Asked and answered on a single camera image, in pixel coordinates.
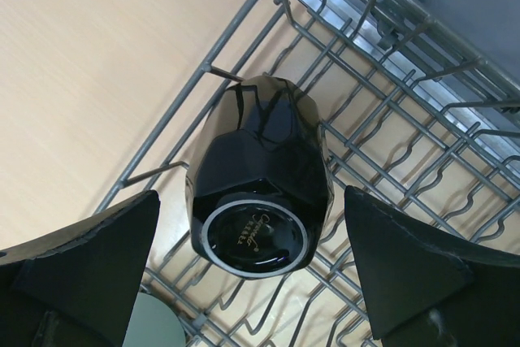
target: black plastic piece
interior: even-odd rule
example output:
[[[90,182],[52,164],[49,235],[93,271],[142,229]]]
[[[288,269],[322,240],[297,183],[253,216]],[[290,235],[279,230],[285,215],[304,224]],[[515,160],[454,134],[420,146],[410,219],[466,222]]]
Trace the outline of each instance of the black plastic piece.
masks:
[[[356,189],[345,220],[384,347],[520,345],[520,256],[452,236]]]
[[[158,212],[149,191],[3,250],[0,345],[122,345]]]

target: gray wire rack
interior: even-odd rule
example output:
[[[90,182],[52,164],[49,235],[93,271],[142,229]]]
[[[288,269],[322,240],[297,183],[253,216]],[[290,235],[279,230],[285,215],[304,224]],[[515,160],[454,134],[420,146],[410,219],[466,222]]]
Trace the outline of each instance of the gray wire rack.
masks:
[[[436,227],[476,243],[485,244],[494,241],[505,232],[507,218],[520,211],[520,175],[518,174],[520,155],[515,153],[517,145],[513,142],[520,136],[517,116],[520,107],[520,88],[511,77],[486,59],[471,44],[451,32],[414,0],[350,0],[354,6],[357,5],[360,11],[359,15],[351,16],[340,28],[327,18],[327,13],[333,12],[333,7],[329,6],[327,0],[320,0],[316,7],[307,6],[306,10],[310,18],[304,24],[300,24],[293,16],[292,7],[294,5],[289,0],[274,0],[275,11],[273,16],[250,43],[236,65],[229,71],[216,67],[214,65],[215,59],[258,1],[246,0],[236,13],[188,83],[182,88],[167,112],[132,157],[130,163],[102,200],[97,212],[107,208],[121,189],[144,180],[147,180],[145,189],[152,189],[160,175],[165,171],[188,166],[186,162],[176,161],[181,148],[210,112],[212,106],[218,101],[230,82],[241,80],[238,75],[241,73],[242,67],[256,54],[258,47],[264,42],[275,25],[282,17],[285,17],[287,23],[294,28],[296,35],[292,43],[279,54],[271,69],[266,69],[266,74],[274,74],[280,65],[287,61],[295,48],[305,41],[319,51],[319,55],[312,62],[312,65],[305,70],[301,79],[297,81],[297,84],[307,93],[310,93],[311,90],[314,93],[319,93],[316,86],[319,86],[319,81],[329,72],[331,67],[339,68],[357,81],[357,85],[349,91],[349,96],[340,107],[327,120],[323,121],[323,131],[326,133],[329,145],[334,145],[330,150],[329,167],[339,188],[345,188],[345,175],[348,175],[364,186],[365,190],[394,205],[398,210],[406,212],[409,206],[414,205],[422,210]],[[385,23],[384,31],[380,32],[378,41],[372,40],[370,42],[363,36],[364,27],[367,24],[373,26],[381,23],[381,21]],[[317,25],[328,29],[331,33],[330,41],[323,42],[313,33],[313,27]],[[351,50],[365,59],[370,64],[371,70],[365,75],[360,73],[342,57],[345,50]],[[406,59],[414,67],[404,72],[395,66],[398,59]],[[165,157],[162,165],[152,171],[132,176],[141,160],[206,73],[221,76],[223,78],[222,83],[215,89],[194,121],[185,129],[183,136]],[[393,89],[390,92],[385,93],[373,82],[372,76],[376,73],[383,75],[392,82]],[[451,91],[452,94],[449,96],[456,97],[456,89],[458,85],[462,84],[474,92],[479,99],[474,102],[456,100],[440,105],[425,93],[427,88],[424,85],[426,83],[434,85],[437,89],[450,90],[450,77],[455,89]],[[346,136],[344,132],[338,129],[336,121],[342,113],[350,108],[353,100],[361,91],[372,93],[378,99],[378,104],[357,128]],[[416,119],[401,105],[405,99],[410,98],[419,104],[427,114],[428,119],[426,121]],[[485,121],[478,121],[477,119],[483,118],[479,111],[482,108],[503,115],[512,124],[512,127],[508,130],[499,130],[487,126],[484,123]],[[464,120],[459,120],[461,116],[453,113],[460,113],[460,110],[464,110],[462,112]],[[376,137],[391,115],[398,115],[407,121],[415,128],[415,133],[409,139],[405,152],[401,156],[381,164],[371,158],[363,148],[367,142]],[[438,133],[432,130],[435,126],[441,126],[446,132],[449,132],[453,141],[448,142],[445,138],[439,137]],[[437,145],[441,153],[418,173],[411,185],[404,186],[392,172],[406,163],[413,153],[414,147],[425,139]],[[502,145],[500,148],[493,148],[493,146],[499,144]],[[464,155],[467,150],[478,155],[484,162],[485,167],[476,167],[473,162],[469,161]],[[357,171],[352,164],[355,158],[361,159],[375,174],[367,176]],[[443,174],[454,163],[464,167],[473,175],[475,182],[467,191],[466,202],[462,206],[440,214],[429,207],[427,202],[422,199],[422,195],[439,185],[443,179]],[[503,185],[497,184],[497,178],[508,184],[509,190],[506,191]],[[395,197],[391,197],[383,191],[379,186],[382,181],[391,185],[401,195],[401,199],[396,201]],[[470,210],[474,205],[475,196],[485,189],[491,191],[503,202],[501,209],[480,223],[470,234],[455,228],[451,224],[452,219]],[[342,249],[334,260],[331,260],[323,251],[323,245],[326,245],[337,235],[344,235],[344,233],[338,232],[342,223],[343,216],[339,215],[331,224],[330,232],[322,238],[321,246],[318,248],[313,263],[304,271],[298,271],[315,278],[317,286],[307,297],[301,312],[297,314],[297,321],[290,331],[291,338],[287,345],[301,345],[299,338],[305,322],[309,321],[310,308],[316,298],[326,291],[332,293],[336,300],[341,302],[342,309],[336,313],[331,321],[328,336],[318,345],[346,345],[348,335],[362,325],[367,325],[368,318],[363,306],[361,287],[355,278],[349,276],[346,272],[355,269],[355,263],[351,259],[351,248],[347,246],[347,248]],[[225,312],[230,310],[239,299],[241,291],[252,282],[237,280],[234,288],[226,294],[226,297],[219,294],[209,305],[198,306],[189,300],[187,292],[207,278],[208,273],[214,266],[206,263],[193,253],[193,258],[187,267],[173,280],[162,274],[168,263],[175,260],[181,249],[187,245],[189,245],[188,232],[171,248],[159,268],[155,270],[147,268],[145,270],[149,281],[143,283],[141,287],[146,292],[153,294],[158,293],[157,287],[168,293],[167,301],[178,311],[181,322],[189,335],[188,345],[196,345],[201,342],[209,346],[249,345],[247,341],[237,337],[237,333],[243,332],[245,329],[249,335],[253,336],[264,330],[268,318],[273,315],[273,308],[275,308],[277,300],[280,299],[283,286],[287,283],[290,275],[284,275],[277,280],[277,285],[272,291],[270,299],[262,307],[262,314],[257,323],[252,323],[252,320],[250,321],[246,317],[238,319],[231,327],[224,327],[219,324],[215,317],[215,311]],[[201,270],[195,275],[190,274],[197,264],[203,265]],[[351,293],[346,293],[338,288],[335,283],[337,280],[348,285]],[[268,335],[259,345],[267,347],[276,344],[274,338]],[[358,345],[365,347],[378,344],[368,332],[363,334]]]

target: upside-down mug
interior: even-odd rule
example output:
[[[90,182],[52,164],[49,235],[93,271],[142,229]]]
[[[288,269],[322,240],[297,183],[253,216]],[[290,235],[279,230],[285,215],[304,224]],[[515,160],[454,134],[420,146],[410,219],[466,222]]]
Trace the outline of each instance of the upside-down mug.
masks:
[[[186,176],[198,254],[248,279],[310,263],[333,200],[319,123],[288,80],[254,77],[223,93]]]

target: white rim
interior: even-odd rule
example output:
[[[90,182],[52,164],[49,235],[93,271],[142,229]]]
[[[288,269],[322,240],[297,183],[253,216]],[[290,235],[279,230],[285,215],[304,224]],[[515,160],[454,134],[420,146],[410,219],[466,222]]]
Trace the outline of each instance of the white rim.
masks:
[[[247,271],[238,270],[238,269],[236,269],[234,267],[229,266],[228,264],[226,264],[222,260],[220,260],[217,257],[217,255],[215,255],[215,252],[213,252],[213,250],[211,249],[210,242],[208,241],[208,231],[210,229],[211,223],[223,211],[229,209],[230,207],[234,207],[234,206],[237,206],[237,205],[244,205],[244,204],[270,206],[270,207],[273,207],[275,209],[278,209],[278,210],[282,211],[283,213],[285,213],[286,215],[288,215],[289,217],[294,219],[294,221],[296,222],[297,226],[300,228],[301,236],[303,238],[303,249],[298,254],[297,258],[294,259],[294,261],[292,261],[287,266],[285,266],[283,268],[280,268],[279,270],[276,270],[276,271],[271,271],[271,272],[247,272]],[[305,228],[303,226],[303,223],[301,223],[300,219],[298,217],[296,217],[296,215],[294,213],[292,213],[291,211],[289,211],[289,210],[285,209],[284,207],[282,207],[280,205],[277,205],[277,204],[275,204],[273,202],[260,201],[258,199],[242,199],[240,201],[229,202],[226,205],[223,205],[220,208],[216,209],[215,211],[213,211],[213,213],[210,214],[210,216],[204,222],[204,225],[202,225],[201,242],[202,242],[202,247],[206,251],[208,257],[211,260],[211,262],[213,262],[214,264],[216,264],[220,268],[224,269],[225,271],[231,272],[232,274],[235,274],[235,275],[238,275],[238,276],[243,276],[245,278],[269,278],[271,276],[277,276],[277,275],[281,275],[281,274],[284,274],[286,272],[289,272],[289,271],[291,271],[291,269],[296,264],[301,262],[301,260],[305,257],[305,255],[307,253],[308,239],[307,239],[307,231],[305,230]]]

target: gold logo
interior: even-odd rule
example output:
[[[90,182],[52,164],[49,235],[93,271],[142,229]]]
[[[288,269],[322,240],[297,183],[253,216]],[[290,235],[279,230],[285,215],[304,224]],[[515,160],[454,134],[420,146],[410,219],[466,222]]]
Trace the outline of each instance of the gold logo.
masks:
[[[268,222],[268,215],[261,215],[260,217],[258,217],[257,215],[253,215],[253,217],[251,217],[251,220],[248,221],[247,224],[244,226],[244,229],[242,229],[237,244],[244,244],[245,241],[248,247],[254,245],[253,251],[258,252],[258,243],[254,240],[254,238],[257,236],[257,233],[262,227],[262,225]]]

